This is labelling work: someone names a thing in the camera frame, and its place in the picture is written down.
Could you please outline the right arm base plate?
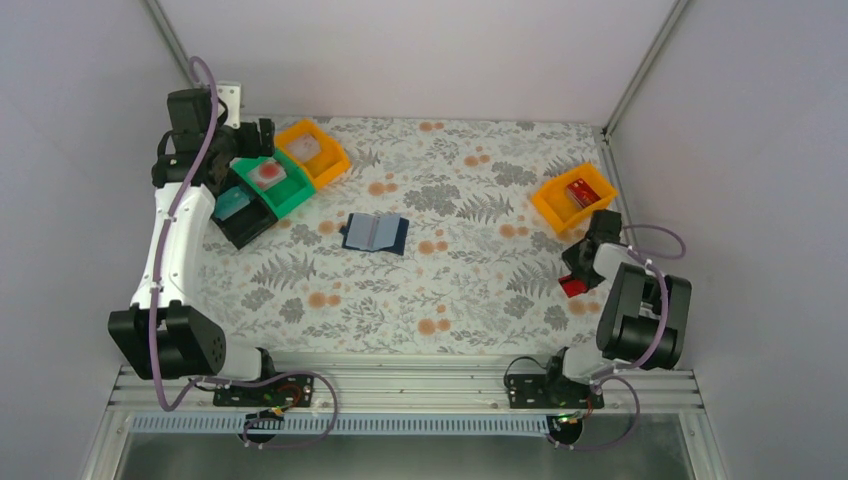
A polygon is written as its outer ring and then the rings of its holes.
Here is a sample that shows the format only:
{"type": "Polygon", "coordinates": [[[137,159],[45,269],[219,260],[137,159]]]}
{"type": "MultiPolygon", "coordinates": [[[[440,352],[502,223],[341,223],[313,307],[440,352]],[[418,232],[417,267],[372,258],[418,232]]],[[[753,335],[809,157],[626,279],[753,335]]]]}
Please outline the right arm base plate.
{"type": "Polygon", "coordinates": [[[521,356],[512,360],[503,375],[509,405],[513,409],[601,409],[605,406],[602,395],[593,393],[588,385],[570,380],[563,375],[563,356],[552,356],[545,365],[534,357],[521,356]],[[511,373],[519,362],[531,362],[542,373],[511,373]]]}

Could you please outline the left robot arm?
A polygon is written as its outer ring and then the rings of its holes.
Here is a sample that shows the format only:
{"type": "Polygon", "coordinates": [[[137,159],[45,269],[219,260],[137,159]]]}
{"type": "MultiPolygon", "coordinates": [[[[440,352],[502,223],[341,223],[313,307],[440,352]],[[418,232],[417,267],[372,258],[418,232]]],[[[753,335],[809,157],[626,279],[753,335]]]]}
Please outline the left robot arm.
{"type": "Polygon", "coordinates": [[[145,270],[130,305],[111,312],[108,332],[136,374],[153,377],[149,335],[157,338],[164,379],[219,377],[254,381],[267,372],[269,354],[227,337],[211,311],[198,304],[197,259],[216,201],[226,191],[245,187],[230,164],[273,153],[269,119],[243,122],[242,87],[216,87],[218,119],[207,133],[211,94],[204,87],[167,97],[171,128],[157,146],[151,176],[155,187],[155,224],[145,270]]]}

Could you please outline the blue leather card holder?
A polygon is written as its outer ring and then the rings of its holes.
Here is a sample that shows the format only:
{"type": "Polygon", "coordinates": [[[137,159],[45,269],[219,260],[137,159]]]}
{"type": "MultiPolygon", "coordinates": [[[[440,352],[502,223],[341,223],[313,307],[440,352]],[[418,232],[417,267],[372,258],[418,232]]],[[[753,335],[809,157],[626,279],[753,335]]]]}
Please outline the blue leather card holder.
{"type": "Polygon", "coordinates": [[[410,221],[399,214],[351,213],[342,234],[341,247],[361,252],[388,252],[403,256],[410,221]]]}

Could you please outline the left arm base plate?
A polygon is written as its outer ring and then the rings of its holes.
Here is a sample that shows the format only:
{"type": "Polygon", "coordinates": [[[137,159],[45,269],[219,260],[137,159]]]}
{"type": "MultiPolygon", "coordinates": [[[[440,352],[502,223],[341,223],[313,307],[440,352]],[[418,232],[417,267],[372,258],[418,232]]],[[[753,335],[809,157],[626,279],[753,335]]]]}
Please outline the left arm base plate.
{"type": "Polygon", "coordinates": [[[216,407],[306,408],[311,405],[314,383],[313,375],[295,374],[261,387],[219,388],[212,403],[216,407]]]}

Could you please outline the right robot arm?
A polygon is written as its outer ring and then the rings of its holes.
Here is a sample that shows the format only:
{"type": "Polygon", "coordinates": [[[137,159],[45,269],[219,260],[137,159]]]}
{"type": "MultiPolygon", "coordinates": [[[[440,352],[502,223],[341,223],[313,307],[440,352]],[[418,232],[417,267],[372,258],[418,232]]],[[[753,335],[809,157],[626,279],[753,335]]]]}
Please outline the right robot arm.
{"type": "Polygon", "coordinates": [[[623,370],[671,370],[685,342],[692,284],[663,273],[654,259],[623,242],[622,216],[595,211],[584,237],[562,254],[569,274],[559,284],[570,299],[609,281],[592,344],[562,350],[562,376],[590,385],[623,370]]]}

